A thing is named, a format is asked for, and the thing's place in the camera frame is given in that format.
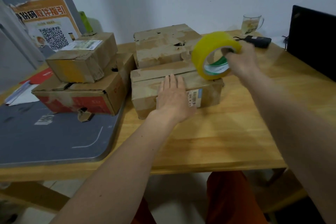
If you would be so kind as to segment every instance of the person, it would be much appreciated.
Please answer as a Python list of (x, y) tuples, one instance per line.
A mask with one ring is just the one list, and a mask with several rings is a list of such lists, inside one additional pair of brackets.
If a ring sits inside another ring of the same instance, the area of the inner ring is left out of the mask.
[[(254, 46), (225, 54), (270, 130), (284, 160), (301, 182), (326, 223), (336, 222), (336, 131), (319, 116), (290, 99), (258, 67)], [(52, 224), (153, 224), (142, 199), (155, 154), (175, 125), (188, 119), (182, 77), (161, 83), (157, 109), (91, 175)], [(240, 171), (213, 172), (207, 182), (206, 223), (267, 223)]]

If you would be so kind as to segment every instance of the small cardboard box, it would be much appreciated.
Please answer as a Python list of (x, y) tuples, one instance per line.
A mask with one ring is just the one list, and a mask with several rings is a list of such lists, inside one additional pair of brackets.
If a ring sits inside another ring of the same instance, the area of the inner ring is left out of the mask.
[(186, 24), (135, 33), (138, 68), (180, 61), (181, 55), (192, 51), (201, 38)]
[(105, 76), (95, 83), (66, 83), (55, 76), (37, 86), (32, 93), (51, 111), (116, 115), (130, 88), (130, 73), (135, 69), (132, 53), (118, 53), (104, 69)]
[(46, 59), (61, 82), (95, 82), (118, 51), (113, 33), (81, 36)]
[(189, 105), (207, 107), (219, 104), (223, 80), (205, 80), (198, 75), (192, 63), (178, 61), (131, 72), (132, 102), (139, 119), (145, 119), (155, 110), (160, 83), (172, 73), (184, 78)]

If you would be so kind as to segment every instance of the white line marking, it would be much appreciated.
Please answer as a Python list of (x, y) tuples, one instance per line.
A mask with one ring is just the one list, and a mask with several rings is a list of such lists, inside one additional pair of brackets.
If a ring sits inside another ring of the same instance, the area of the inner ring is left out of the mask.
[(71, 148), (86, 148), (86, 147), (89, 147), (89, 146), (93, 145), (98, 140), (98, 138), (99, 138), (100, 133), (102, 132), (102, 130), (103, 130), (103, 127), (101, 127), (101, 129), (99, 131), (99, 134), (97, 136), (97, 139), (92, 144), (89, 144), (89, 145), (86, 145), (86, 146), (74, 146), (74, 147), (71, 147)]

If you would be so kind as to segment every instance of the wooden tabletop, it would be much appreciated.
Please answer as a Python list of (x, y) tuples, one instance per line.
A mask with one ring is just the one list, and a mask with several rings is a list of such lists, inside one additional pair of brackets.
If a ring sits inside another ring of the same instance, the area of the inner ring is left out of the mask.
[[(230, 31), (239, 36), (239, 31)], [(135, 52), (121, 44), (119, 52)], [(261, 70), (293, 98), (336, 124), (336, 83), (275, 44), (256, 49)], [(223, 78), (219, 105), (200, 108), (178, 124), (158, 152), (152, 174), (210, 172), (285, 167), (249, 92), (235, 76)], [(9, 92), (0, 96), (3, 102)], [(113, 151), (141, 124), (128, 96)], [(88, 177), (103, 161), (0, 169), (0, 181), (62, 180)]]

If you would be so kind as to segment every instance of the orange pants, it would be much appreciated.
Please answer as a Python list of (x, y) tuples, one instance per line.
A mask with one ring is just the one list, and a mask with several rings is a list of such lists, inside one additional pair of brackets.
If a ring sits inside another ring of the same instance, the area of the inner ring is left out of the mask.
[[(267, 224), (241, 171), (213, 172), (207, 181), (206, 224)], [(143, 198), (131, 224), (156, 224)]]

